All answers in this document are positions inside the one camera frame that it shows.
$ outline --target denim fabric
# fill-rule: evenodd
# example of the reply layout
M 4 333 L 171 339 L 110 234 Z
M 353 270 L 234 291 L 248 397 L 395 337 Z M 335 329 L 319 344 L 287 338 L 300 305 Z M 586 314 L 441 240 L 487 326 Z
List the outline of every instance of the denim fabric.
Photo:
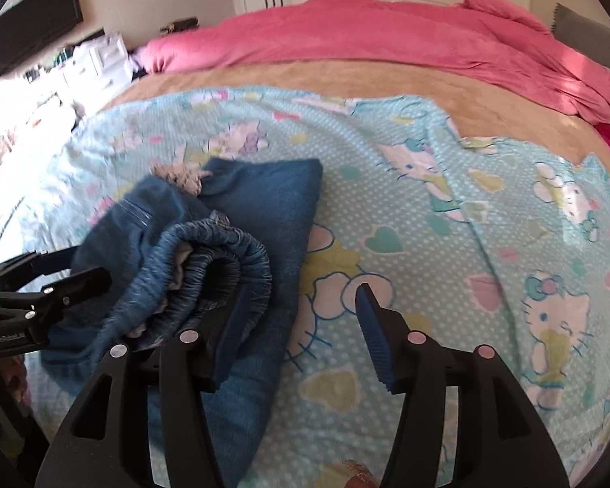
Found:
M 41 362 L 63 388 L 78 394 L 94 370 L 97 355 L 103 355 L 114 342 L 114 333 L 132 330 L 142 322 L 140 319 L 150 317 L 149 310 L 153 313 L 168 264 L 160 262 L 158 273 L 146 268 L 157 249 L 171 249 L 165 241 L 178 244 L 198 235 L 210 245 L 190 255 L 198 258 L 189 259 L 194 273 L 186 270 L 185 274 L 195 281 L 194 285 L 188 284 L 189 298 L 201 288 L 200 300 L 187 322 L 184 313 L 178 312 L 179 303 L 152 317 L 145 332 L 149 335 L 140 340 L 145 344 L 172 335 L 169 332 L 176 332 L 181 325 L 191 325 L 204 308 L 229 291 L 227 284 L 210 284 L 211 279 L 218 278 L 219 270 L 229 281 L 237 273 L 232 257 L 217 256 L 222 254 L 216 251 L 217 240 L 223 237 L 228 241 L 226 249 L 239 260 L 241 280 L 257 277 L 258 283 L 266 283 L 256 270 L 268 255 L 272 289 L 267 310 L 241 345 L 228 380 L 216 394 L 203 394 L 215 454 L 224 482 L 232 488 L 251 465 L 267 425 L 285 346 L 296 318 L 300 267 L 314 221 L 322 167 L 317 160 L 250 164 L 211 159 L 205 168 L 213 175 L 203 178 L 199 198 L 172 192 L 164 180 L 147 177 L 126 196 L 126 202 L 111 207 L 92 229 L 75 255 L 73 268 L 102 265 L 111 272 L 114 285 L 107 295 L 70 310 L 50 330 L 50 347 L 41 353 Z M 212 211 L 216 213 L 209 218 Z M 218 213 L 228 217 L 229 225 Z M 263 244 L 266 253 L 253 249 L 249 236 Z M 203 267 L 207 265 L 215 269 L 205 275 L 206 291 Z M 127 306 L 130 293 L 136 306 Z M 252 305 L 247 330 L 257 321 L 263 302 L 262 294 L 254 293 L 257 307 Z M 151 395 L 150 404 L 150 435 L 159 444 L 157 394 Z

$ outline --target black tv screen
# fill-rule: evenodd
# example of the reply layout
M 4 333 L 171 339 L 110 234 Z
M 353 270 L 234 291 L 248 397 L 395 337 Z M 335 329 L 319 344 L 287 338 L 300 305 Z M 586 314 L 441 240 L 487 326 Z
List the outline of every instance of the black tv screen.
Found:
M 83 22 L 79 0 L 22 0 L 0 15 L 0 76 Z

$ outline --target brown blanket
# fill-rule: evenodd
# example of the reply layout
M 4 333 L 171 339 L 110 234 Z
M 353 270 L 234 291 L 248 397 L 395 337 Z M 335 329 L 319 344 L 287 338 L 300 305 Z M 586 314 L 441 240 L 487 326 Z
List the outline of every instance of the brown blanket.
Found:
M 339 97 L 429 97 L 463 137 L 508 136 L 532 141 L 579 163 L 594 153 L 610 172 L 610 148 L 584 120 L 537 105 L 511 91 L 439 70 L 388 62 L 323 60 L 242 65 L 221 70 L 144 77 L 114 106 L 204 86 L 266 85 Z

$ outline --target hello kitty blanket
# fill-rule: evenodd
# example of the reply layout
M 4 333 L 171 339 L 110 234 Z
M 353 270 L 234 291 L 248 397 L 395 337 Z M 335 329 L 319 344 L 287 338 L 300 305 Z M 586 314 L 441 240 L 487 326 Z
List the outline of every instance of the hello kitty blanket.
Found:
M 597 461 L 610 441 L 610 177 L 596 157 L 575 166 L 514 139 L 459 139 L 447 113 L 415 96 L 188 91 L 84 120 L 0 222 L 0 261 L 81 242 L 152 164 L 211 156 L 324 166 L 280 386 L 240 486 L 343 488 L 344 459 L 383 473 L 402 399 L 370 363 L 355 316 L 362 283 L 443 345 L 496 347 L 574 484 Z M 36 355 L 28 370 L 34 411 L 56 427 L 69 399 Z M 451 390 L 441 481 L 457 416 Z
M 149 73 L 321 59 L 418 64 L 497 84 L 589 123 L 610 120 L 610 70 L 506 0 L 311 0 L 154 39 L 141 57 Z

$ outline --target light blue blanket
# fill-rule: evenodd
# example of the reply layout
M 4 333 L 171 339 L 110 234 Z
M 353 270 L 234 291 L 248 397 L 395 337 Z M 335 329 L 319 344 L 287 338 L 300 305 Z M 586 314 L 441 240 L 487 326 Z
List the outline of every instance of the light blue blanket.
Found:
M 496 347 L 572 481 L 598 459 L 610 440 L 610 177 L 594 156 L 574 166 L 512 139 L 459 141 L 421 97 L 190 91 L 84 122 L 0 229 L 0 260 L 81 242 L 150 164 L 211 156 L 324 166 L 280 387 L 242 486 L 343 488 L 343 459 L 382 474 L 401 398 L 378 383 L 359 330 L 363 282 L 443 345 Z M 33 384 L 39 417 L 58 422 L 56 394 Z M 444 481 L 455 392 L 446 417 Z

